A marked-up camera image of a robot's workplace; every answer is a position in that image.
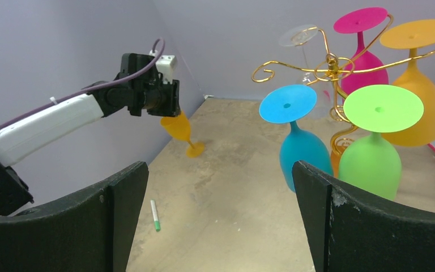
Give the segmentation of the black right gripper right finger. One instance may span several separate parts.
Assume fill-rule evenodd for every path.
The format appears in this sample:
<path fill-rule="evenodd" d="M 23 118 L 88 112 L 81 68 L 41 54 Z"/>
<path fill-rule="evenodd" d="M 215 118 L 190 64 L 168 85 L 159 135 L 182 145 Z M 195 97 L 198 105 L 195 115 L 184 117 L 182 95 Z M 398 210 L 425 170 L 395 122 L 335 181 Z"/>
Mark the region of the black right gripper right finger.
<path fill-rule="evenodd" d="M 435 212 L 379 197 L 302 160 L 292 177 L 317 271 L 435 271 Z"/>

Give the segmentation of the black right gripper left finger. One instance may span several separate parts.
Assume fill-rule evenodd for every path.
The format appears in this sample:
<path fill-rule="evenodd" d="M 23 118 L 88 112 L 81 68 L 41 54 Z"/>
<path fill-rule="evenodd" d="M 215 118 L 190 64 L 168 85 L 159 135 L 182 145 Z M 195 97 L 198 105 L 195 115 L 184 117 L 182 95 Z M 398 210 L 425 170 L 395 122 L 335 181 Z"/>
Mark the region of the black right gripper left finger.
<path fill-rule="evenodd" d="M 0 271 L 125 271 L 148 176 L 139 161 L 57 200 L 0 216 Z"/>

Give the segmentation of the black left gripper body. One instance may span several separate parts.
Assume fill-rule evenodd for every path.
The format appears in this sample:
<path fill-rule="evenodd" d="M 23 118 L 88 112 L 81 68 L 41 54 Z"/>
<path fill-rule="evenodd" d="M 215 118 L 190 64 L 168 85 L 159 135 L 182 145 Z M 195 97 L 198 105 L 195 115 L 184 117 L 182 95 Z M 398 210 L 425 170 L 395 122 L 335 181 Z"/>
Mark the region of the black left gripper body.
<path fill-rule="evenodd" d="M 153 56 L 126 53 L 121 58 L 119 78 L 131 76 L 151 63 Z M 149 115 L 177 117 L 180 113 L 178 103 L 179 81 L 164 82 L 163 73 L 156 65 L 133 79 L 123 83 L 129 90 L 124 94 L 124 102 L 132 116 L 141 116 L 145 110 Z"/>

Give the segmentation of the green plastic wine glass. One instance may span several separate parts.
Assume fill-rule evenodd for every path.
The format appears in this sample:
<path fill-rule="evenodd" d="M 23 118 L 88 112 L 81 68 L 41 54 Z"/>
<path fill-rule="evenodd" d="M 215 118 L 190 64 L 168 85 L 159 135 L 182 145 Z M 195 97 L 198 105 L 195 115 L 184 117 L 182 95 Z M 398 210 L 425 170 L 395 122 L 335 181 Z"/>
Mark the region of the green plastic wine glass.
<path fill-rule="evenodd" d="M 421 99 L 413 92 L 389 84 L 375 84 L 353 91 L 343 110 L 348 120 L 370 134 L 355 140 L 343 152 L 339 179 L 394 200 L 402 176 L 402 162 L 383 133 L 406 130 L 424 114 Z"/>

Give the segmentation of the orange plastic wine glass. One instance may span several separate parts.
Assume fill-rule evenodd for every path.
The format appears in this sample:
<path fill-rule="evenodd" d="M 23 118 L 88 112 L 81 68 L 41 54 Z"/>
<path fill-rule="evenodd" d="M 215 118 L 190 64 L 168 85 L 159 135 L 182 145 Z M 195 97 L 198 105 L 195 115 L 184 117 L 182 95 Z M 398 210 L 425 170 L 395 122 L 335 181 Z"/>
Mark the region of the orange plastic wine glass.
<path fill-rule="evenodd" d="M 386 31 L 380 38 L 383 46 L 391 49 L 408 49 L 410 57 L 417 56 L 419 48 L 435 43 L 435 19 L 416 20 Z M 435 140 L 435 85 L 417 66 L 417 60 L 408 62 L 407 69 L 393 85 L 416 94 L 424 104 L 424 114 L 410 128 L 383 133 L 390 143 L 398 146 L 423 146 Z"/>

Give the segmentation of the clear wine glass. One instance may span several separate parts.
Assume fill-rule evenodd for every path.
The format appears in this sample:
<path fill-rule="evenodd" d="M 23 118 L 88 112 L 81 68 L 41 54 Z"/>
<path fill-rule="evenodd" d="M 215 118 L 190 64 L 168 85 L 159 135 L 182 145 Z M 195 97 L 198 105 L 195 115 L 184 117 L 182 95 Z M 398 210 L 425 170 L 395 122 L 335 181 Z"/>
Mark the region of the clear wine glass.
<path fill-rule="evenodd" d="M 305 45 L 318 34 L 318 28 L 313 24 L 304 24 L 288 30 L 278 40 L 280 46 L 300 48 L 304 64 L 301 66 L 310 69 L 308 58 L 305 52 Z M 334 94 L 328 82 L 317 81 L 311 85 L 317 94 L 317 103 L 308 114 L 309 118 L 320 119 L 329 116 Z"/>

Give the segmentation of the blue plastic wine glass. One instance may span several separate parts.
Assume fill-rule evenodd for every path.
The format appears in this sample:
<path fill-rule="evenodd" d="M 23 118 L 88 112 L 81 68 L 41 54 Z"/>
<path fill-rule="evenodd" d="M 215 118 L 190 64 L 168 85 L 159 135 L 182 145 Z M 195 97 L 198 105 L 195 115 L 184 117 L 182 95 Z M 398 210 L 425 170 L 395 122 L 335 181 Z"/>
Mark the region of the blue plastic wine glass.
<path fill-rule="evenodd" d="M 334 174 L 326 145 L 297 123 L 314 109 L 316 103 L 315 90 L 303 84 L 292 84 L 270 92 L 259 106 L 259 115 L 264 121 L 290 126 L 290 132 L 280 148 L 279 161 L 292 192 L 296 191 L 292 170 L 297 161 L 303 160 L 330 175 Z"/>

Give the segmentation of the pink plastic wine glass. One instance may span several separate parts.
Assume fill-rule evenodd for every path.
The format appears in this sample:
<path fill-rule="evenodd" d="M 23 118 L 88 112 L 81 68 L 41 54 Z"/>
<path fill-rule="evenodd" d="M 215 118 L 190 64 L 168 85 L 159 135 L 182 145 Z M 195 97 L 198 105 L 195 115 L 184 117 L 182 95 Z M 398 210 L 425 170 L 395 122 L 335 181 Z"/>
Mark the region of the pink plastic wine glass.
<path fill-rule="evenodd" d="M 382 7 L 367 7 L 353 12 L 350 12 L 339 18 L 334 24 L 334 30 L 338 33 L 357 34 L 357 49 L 353 55 L 353 63 L 356 70 L 366 70 L 383 65 L 382 61 L 370 51 L 366 51 L 361 56 L 365 49 L 364 31 L 378 26 L 387 18 L 388 12 Z M 385 69 L 362 73 L 351 74 L 342 79 L 341 88 L 347 95 L 353 91 L 375 84 L 388 84 L 389 76 Z"/>

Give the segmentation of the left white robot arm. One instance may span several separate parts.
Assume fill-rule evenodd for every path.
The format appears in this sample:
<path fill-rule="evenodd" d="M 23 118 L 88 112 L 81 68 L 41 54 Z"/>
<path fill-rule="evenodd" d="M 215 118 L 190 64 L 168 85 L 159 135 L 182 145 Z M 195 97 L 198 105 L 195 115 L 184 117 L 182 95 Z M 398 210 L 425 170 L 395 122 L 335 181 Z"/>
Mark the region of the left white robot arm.
<path fill-rule="evenodd" d="M 159 117 L 180 114 L 173 55 L 126 53 L 111 82 L 99 81 L 81 91 L 39 107 L 0 125 L 0 216 L 33 202 L 28 185 L 13 166 L 65 135 L 123 108 Z"/>

